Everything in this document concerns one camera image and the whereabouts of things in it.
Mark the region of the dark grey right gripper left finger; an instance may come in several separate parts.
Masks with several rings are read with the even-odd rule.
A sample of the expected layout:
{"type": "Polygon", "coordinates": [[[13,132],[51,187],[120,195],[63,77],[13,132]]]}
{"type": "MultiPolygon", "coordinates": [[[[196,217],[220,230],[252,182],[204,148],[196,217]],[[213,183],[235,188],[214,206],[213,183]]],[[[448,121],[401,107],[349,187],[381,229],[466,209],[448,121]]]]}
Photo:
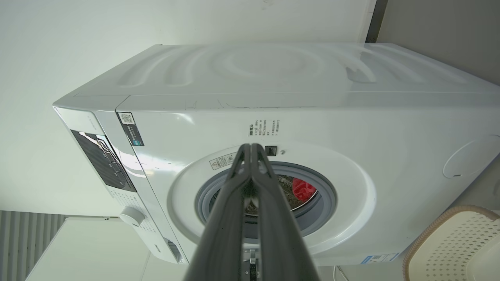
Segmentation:
{"type": "Polygon", "coordinates": [[[246,201],[252,197],[251,146],[243,144],[220,189],[186,281],[239,281],[246,201]]]}

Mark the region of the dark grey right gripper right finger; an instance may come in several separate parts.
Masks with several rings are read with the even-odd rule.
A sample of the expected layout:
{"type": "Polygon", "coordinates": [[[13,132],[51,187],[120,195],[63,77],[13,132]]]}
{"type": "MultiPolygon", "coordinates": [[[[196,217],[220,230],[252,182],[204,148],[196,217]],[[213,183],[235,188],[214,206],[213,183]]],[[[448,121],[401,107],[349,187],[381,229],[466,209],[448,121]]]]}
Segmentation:
{"type": "Polygon", "coordinates": [[[318,281],[299,227],[264,148],[251,145],[252,184],[258,193],[258,226],[263,281],[318,281]]]}

